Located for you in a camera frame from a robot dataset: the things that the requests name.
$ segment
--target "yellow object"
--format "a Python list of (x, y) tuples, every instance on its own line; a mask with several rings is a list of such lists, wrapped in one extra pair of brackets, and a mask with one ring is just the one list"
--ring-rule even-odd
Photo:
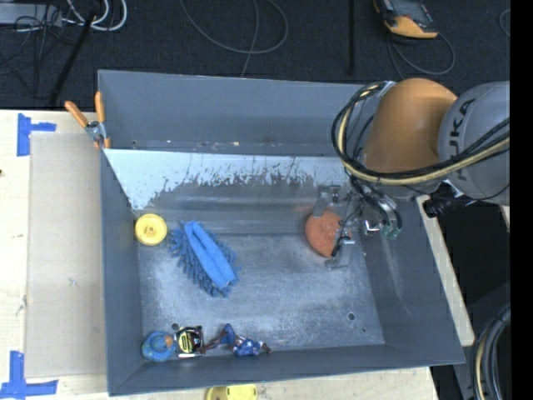
[(142, 244), (156, 246), (167, 236), (167, 225), (162, 217), (147, 213), (135, 223), (135, 237)]
[(257, 388), (254, 384), (228, 385), (207, 390), (206, 400), (256, 400)]

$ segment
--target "orange object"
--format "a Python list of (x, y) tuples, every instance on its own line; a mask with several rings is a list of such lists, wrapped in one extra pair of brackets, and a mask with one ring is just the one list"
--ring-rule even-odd
[(94, 107), (97, 111), (98, 122), (104, 123), (106, 121), (106, 113), (103, 110), (102, 92), (94, 94)]
[(327, 210), (322, 216), (311, 215), (306, 221), (307, 241), (324, 258), (331, 258), (331, 252), (335, 247), (336, 233), (341, 227), (340, 222), (341, 217)]
[(381, 99), (363, 150), (363, 163), (380, 173), (403, 172), (439, 162), (442, 118), (457, 96), (437, 82), (409, 78)]
[(77, 107), (77, 105), (72, 101), (65, 101), (65, 108), (68, 110), (69, 113), (72, 114), (72, 116), (76, 119), (76, 121), (79, 123), (79, 125), (82, 128), (86, 128), (89, 124), (89, 121), (87, 118), (83, 115), (83, 113), (80, 111), (80, 109)]

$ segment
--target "wooden table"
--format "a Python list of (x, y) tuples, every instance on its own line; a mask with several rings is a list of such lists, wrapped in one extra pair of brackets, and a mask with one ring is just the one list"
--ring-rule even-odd
[[(20, 111), (25, 116), (32, 118), (33, 123), (51, 122), (57, 124), (56, 132), (33, 132), (30, 138), (39, 138), (40, 135), (50, 135), (47, 141), (53, 152), (54, 141), (57, 135), (76, 135), (76, 140), (82, 145), (84, 153), (95, 153), (88, 135), (77, 125), (68, 112), (42, 112)], [(23, 353), (27, 350), (26, 334), (31, 331), (41, 330), (39, 327), (27, 327), (27, 312), (32, 305), (38, 304), (37, 297), (32, 296), (32, 289), (28, 286), (28, 240), (30, 232), (28, 214), (30, 210), (30, 172), (32, 155), (17, 157), (17, 110), (0, 110), (0, 382), (9, 378), (9, 352), (17, 350)], [(89, 120), (96, 120), (96, 115), (87, 113)], [(76, 206), (77, 196), (61, 196), (57, 198), (58, 206)], [(81, 230), (76, 224), (76, 214), (69, 221), (69, 227), (74, 232)], [(474, 341), (474, 334), (463, 303), (461, 291), (456, 281), (451, 262), (446, 251), (446, 245), (434, 219), (424, 217), (424, 224), (431, 241), (431, 247), (436, 256), (437, 268), (443, 280), (443, 286), (451, 305), (451, 312), (456, 322), (456, 329), (463, 346), (469, 346)], [(97, 399), (108, 398), (106, 377), (103, 372), (89, 374), (68, 375), (43, 375), (31, 377), (28, 382), (44, 382), (58, 378), (57, 394), (54, 398), (80, 398)], [(436, 390), (427, 367), (401, 369), (394, 371), (365, 372), (333, 377), (318, 377), (291, 380), (285, 382), (262, 382), (257, 384), (259, 399), (322, 399), (329, 400), (361, 398), (361, 399), (437, 399)], [(132, 399), (187, 399), (200, 400), (205, 397), (206, 390), (192, 389), (169, 393), (146, 394), (131, 396)]]

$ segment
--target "electrical cord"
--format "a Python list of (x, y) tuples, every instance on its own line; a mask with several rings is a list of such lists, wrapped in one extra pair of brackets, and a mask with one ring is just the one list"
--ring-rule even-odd
[(471, 352), (471, 377), (474, 398), (502, 400), (497, 377), (497, 345), (501, 334), (511, 325), (511, 305), (506, 304), (481, 330)]
[(508, 30), (507, 28), (505, 28), (504, 24), (503, 24), (503, 18), (505, 17), (505, 15), (507, 13), (511, 13), (511, 10), (510, 9), (506, 9), (502, 13), (500, 13), (499, 23), (500, 23), (500, 28), (503, 30), (503, 32), (506, 34), (506, 36), (510, 37), (511, 36), (511, 31)]
[[(258, 12), (258, 7), (257, 7), (257, 2), (255, 0), (253, 0), (253, 2), (254, 2), (254, 7), (256, 9), (256, 31), (254, 33), (254, 38), (252, 39), (252, 45), (251, 45), (250, 49), (239, 49), (239, 48), (236, 48), (236, 47), (228, 46), (228, 45), (226, 45), (226, 44), (224, 44), (222, 42), (219, 42), (216, 39), (212, 38), (211, 36), (209, 36), (209, 34), (207, 34), (198, 25), (197, 22), (194, 21), (194, 19), (192, 18), (191, 14), (187, 11), (187, 8), (186, 8), (185, 3), (183, 2), (183, 0), (178, 0), (178, 1), (180, 3), (180, 6), (182, 7), (183, 12), (185, 13), (185, 16), (187, 17), (187, 20), (192, 24), (192, 26), (204, 38), (206, 38), (207, 40), (209, 40), (211, 43), (215, 44), (216, 46), (218, 46), (218, 47), (220, 47), (222, 49), (225, 49), (227, 51), (230, 51), (230, 52), (245, 54), (248, 57), (250, 57), (251, 55), (262, 55), (262, 54), (265, 54), (265, 53), (270, 53), (270, 52), (273, 52), (276, 49), (278, 49), (286, 41), (286, 39), (288, 37), (289, 23), (288, 23), (288, 21), (286, 19), (286, 15), (283, 12), (283, 10), (281, 10), (281, 8), (275, 2), (273, 2), (272, 0), (264, 0), (264, 1), (270, 3), (279, 12), (279, 14), (281, 15), (281, 18), (282, 18), (283, 24), (284, 24), (284, 33), (283, 33), (283, 36), (282, 36), (281, 40), (279, 42), (277, 42), (275, 45), (273, 45), (271, 47), (268, 47), (268, 48), (265, 48), (265, 49), (259, 49), (259, 50), (258, 49), (254, 49), (255, 42), (257, 40), (257, 34), (258, 34), (258, 31), (259, 31), (259, 12)], [(247, 59), (247, 62), (245, 64), (244, 69), (242, 70), (242, 75), (243, 75), (244, 71), (246, 70), (248, 61), (249, 61), (249, 58)]]
[(412, 185), (415, 183), (425, 183), (442, 178), (449, 173), (470, 166), (471, 164), (478, 163), (492, 154), (499, 152), (503, 147), (510, 143), (509, 132), (503, 133), (496, 139), (485, 143), (488, 138), (494, 136), (498, 130), (502, 129), (509, 123), (509, 119), (506, 119), (492, 128), (483, 137), (472, 143), (466, 150), (460, 152), (453, 158), (444, 162), (439, 162), (433, 166), (422, 167), (407, 172), (394, 173), (375, 172), (367, 169), (359, 163), (355, 157), (351, 157), (345, 153), (346, 127), (353, 108), (362, 99), (367, 99), (376, 93), (380, 93), (388, 84), (390, 83), (376, 82), (359, 89), (350, 102), (337, 114), (331, 126), (331, 142), (333, 147), (348, 172), (357, 178), (369, 183), (383, 185)]
[(406, 63), (407, 65), (409, 65), (411, 68), (417, 70), (418, 72), (420, 73), (423, 73), (423, 74), (427, 74), (427, 75), (430, 75), (430, 76), (440, 76), (442, 74), (447, 74), (449, 73), (456, 65), (456, 53), (454, 51), (454, 48), (453, 46), (451, 45), (451, 42), (450, 40), (448, 40), (443, 34), (442, 32), (439, 32), (438, 34), (438, 37), (439, 38), (442, 38), (442, 40), (444, 41), (445, 45), (448, 47), (449, 51), (450, 51), (450, 54), (451, 54), (451, 62), (450, 64), (448, 65), (447, 68), (443, 69), (443, 70), (440, 70), (440, 71), (431, 71), (431, 70), (428, 70), (428, 69), (424, 69), (422, 67), (419, 67), (417, 65), (415, 65), (413, 62), (411, 62), (403, 53), (401, 53), (400, 51), (400, 48), (396, 45), (396, 43), (400, 43), (400, 44), (403, 44), (403, 45), (418, 45), (418, 44), (422, 44), (422, 43), (425, 43), (426, 40), (424, 39), (412, 39), (412, 40), (400, 40), (400, 39), (395, 39), (392, 35), (388, 35), (388, 40), (387, 40), (387, 51), (389, 52), (389, 57), (391, 58), (391, 61), (392, 61), (392, 65), (394, 65), (394, 68), (396, 70), (396, 72), (398, 73), (398, 76), (400, 76), (400, 79), (404, 79), (404, 75), (402, 74), (401, 70), (400, 70), (400, 67), (398, 66), (398, 63), (396, 62), (395, 58), (394, 58), (394, 55), (393, 55), (393, 51), (396, 52), (396, 54), (398, 55), (398, 57), (400, 57), (400, 59)]
[[(124, 24), (126, 23), (126, 20), (127, 20), (127, 4), (126, 4), (126, 0), (120, 0), (120, 2), (121, 2), (121, 5), (122, 5), (122, 17), (121, 17), (120, 21), (118, 22), (118, 24), (113, 25), (113, 26), (109, 26), (109, 27), (101, 27), (101, 26), (98, 25), (98, 24), (102, 23), (107, 18), (107, 15), (109, 14), (109, 1), (108, 0), (103, 0), (104, 6), (105, 6), (104, 14), (101, 17), (99, 17), (99, 18), (95, 19), (94, 21), (92, 21), (91, 28), (96, 30), (96, 31), (103, 31), (103, 32), (117, 31), (120, 28), (122, 28), (124, 26)], [(72, 2), (72, 0), (67, 0), (67, 4), (70, 7), (72, 13), (76, 16), (76, 18), (78, 20), (75, 21), (75, 20), (72, 20), (72, 19), (69, 19), (69, 18), (64, 18), (63, 21), (65, 23), (72, 23), (74, 25), (83, 26), (84, 23), (85, 23), (85, 18), (76, 9), (76, 7), (74, 6), (74, 3)]]

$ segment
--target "scrub brush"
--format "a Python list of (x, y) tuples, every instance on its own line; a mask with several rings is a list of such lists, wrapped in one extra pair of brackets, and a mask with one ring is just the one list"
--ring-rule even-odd
[(234, 267), (236, 254), (196, 221), (181, 222), (171, 230), (170, 252), (179, 258), (178, 267), (201, 289), (216, 297), (227, 298), (239, 281)]

